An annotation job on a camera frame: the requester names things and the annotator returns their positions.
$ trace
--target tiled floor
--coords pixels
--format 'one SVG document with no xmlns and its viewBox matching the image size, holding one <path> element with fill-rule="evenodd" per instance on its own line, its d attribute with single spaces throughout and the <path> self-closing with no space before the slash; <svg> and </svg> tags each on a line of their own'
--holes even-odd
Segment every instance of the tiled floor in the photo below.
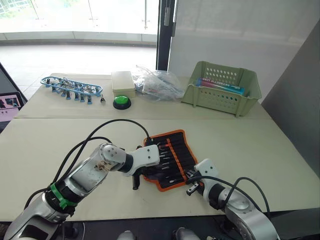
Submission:
<svg viewBox="0 0 320 240">
<path fill-rule="evenodd" d="M 0 63 L 30 99 L 51 73 L 110 74 L 156 67 L 156 48 L 101 45 L 0 46 Z"/>
</svg>

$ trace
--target green button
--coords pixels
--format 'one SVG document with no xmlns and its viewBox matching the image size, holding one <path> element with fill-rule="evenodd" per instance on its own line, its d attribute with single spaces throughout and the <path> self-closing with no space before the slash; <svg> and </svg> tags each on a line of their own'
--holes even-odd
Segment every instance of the green button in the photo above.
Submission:
<svg viewBox="0 0 320 240">
<path fill-rule="evenodd" d="M 126 96 L 116 96 L 114 101 L 116 104 L 124 105 L 128 103 L 129 99 Z"/>
</svg>

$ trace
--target plastic bag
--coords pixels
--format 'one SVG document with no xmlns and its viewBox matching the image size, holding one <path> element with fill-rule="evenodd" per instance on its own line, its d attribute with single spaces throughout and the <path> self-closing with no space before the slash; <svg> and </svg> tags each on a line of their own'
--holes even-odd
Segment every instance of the plastic bag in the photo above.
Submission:
<svg viewBox="0 0 320 240">
<path fill-rule="evenodd" d="M 135 90 L 153 101 L 180 101 L 185 91 L 175 74 L 169 71 L 150 71 L 136 66 L 139 75 L 133 78 Z"/>
</svg>

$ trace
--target green plastic basket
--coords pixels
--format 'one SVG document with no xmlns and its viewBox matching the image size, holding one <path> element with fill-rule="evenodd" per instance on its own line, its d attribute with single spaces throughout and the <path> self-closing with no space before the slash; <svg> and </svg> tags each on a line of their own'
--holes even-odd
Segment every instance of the green plastic basket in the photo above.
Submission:
<svg viewBox="0 0 320 240">
<path fill-rule="evenodd" d="M 244 94 L 196 86 L 198 78 L 209 78 L 243 87 Z M 199 61 L 193 70 L 182 102 L 192 104 L 193 107 L 215 109 L 239 117 L 245 116 L 261 97 L 257 74 L 254 71 Z"/>
</svg>

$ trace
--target blue tool rack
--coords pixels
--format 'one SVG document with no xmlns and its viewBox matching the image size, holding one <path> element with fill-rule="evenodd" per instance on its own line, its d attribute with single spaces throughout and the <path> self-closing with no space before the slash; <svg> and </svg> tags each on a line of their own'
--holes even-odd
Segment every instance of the blue tool rack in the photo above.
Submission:
<svg viewBox="0 0 320 240">
<path fill-rule="evenodd" d="M 88 104 L 92 104 L 92 96 L 100 97 L 103 91 L 99 85 L 73 81 L 66 77 L 47 76 L 42 78 L 40 83 L 46 88 L 52 88 L 53 93 L 61 93 L 61 97 L 66 97 L 67 100 L 71 99 L 72 93 L 74 93 L 74 100 L 80 100 L 81 103 L 85 102 L 87 97 Z"/>
</svg>

